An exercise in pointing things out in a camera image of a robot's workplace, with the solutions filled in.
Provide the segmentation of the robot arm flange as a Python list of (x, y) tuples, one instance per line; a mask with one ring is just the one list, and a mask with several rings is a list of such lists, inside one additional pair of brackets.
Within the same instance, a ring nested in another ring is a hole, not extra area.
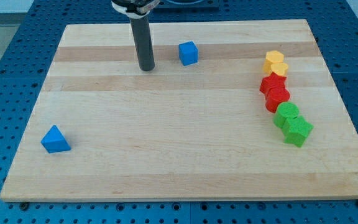
[(114, 10), (130, 19), (141, 19), (160, 4), (160, 0), (111, 0)]

